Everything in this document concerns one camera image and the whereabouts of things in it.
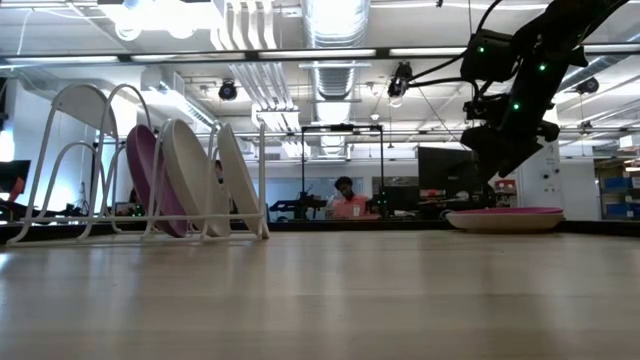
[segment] ceiling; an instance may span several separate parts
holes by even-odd
[[[465,0],[445,0],[442,8],[433,6],[434,0],[372,0],[369,12],[366,42],[370,47],[402,46],[464,46],[468,41],[471,27],[475,29],[490,1],[471,1],[470,10]],[[535,5],[548,1],[505,0],[502,5],[531,5],[531,10],[496,9],[488,18],[485,28],[513,33],[531,20],[541,10]],[[305,36],[300,13],[300,3],[296,0],[275,1],[277,8],[275,38],[281,48],[304,48]],[[27,54],[102,54],[122,52],[178,52],[213,51],[208,30],[197,30],[184,40],[173,38],[165,31],[145,32],[132,42],[121,41],[114,32],[114,24],[102,17],[102,12],[94,6],[79,6],[77,11],[70,8],[50,9],[48,12],[27,8],[0,7],[0,55]],[[624,42],[634,32],[640,18],[640,4],[632,2],[612,15],[589,39],[590,43]],[[427,69],[443,60],[414,60],[414,71]],[[356,123],[372,123],[371,115],[378,114],[380,123],[393,130],[413,129],[463,129],[462,106],[470,99],[470,86],[463,83],[436,85],[421,89],[411,89],[403,99],[402,106],[389,106],[386,83],[395,71],[397,61],[379,60],[367,62],[366,68],[358,70],[356,91],[351,107],[350,120]],[[300,108],[300,122],[308,124],[315,118],[313,89],[308,70],[300,69],[299,63],[283,64],[288,87],[295,104]],[[232,78],[225,64],[201,65],[154,65],[163,73],[177,72],[187,84],[187,94],[216,118],[230,122],[239,131],[255,131],[250,120],[252,102],[240,91],[238,99],[222,102],[217,96],[217,86],[222,79]],[[424,80],[459,75],[460,63],[455,63],[441,71],[430,74]],[[136,67],[113,68],[45,68],[38,72],[24,71],[25,75],[36,77],[42,71],[61,79],[101,78],[113,84],[131,82],[139,86],[141,71]],[[631,56],[596,75],[601,87],[595,95],[581,99],[576,95],[562,94],[557,98],[557,110],[561,125],[575,127],[582,119],[598,119],[616,108],[624,108],[640,99],[640,56]],[[494,85],[490,91],[508,89],[509,83]],[[640,107],[621,112],[606,121],[604,126],[640,126]],[[578,139],[580,135],[563,135],[564,139]],[[600,134],[600,139],[616,139],[619,134]],[[353,139],[368,141],[366,138]],[[400,141],[441,141],[441,137],[412,136],[400,137]]]

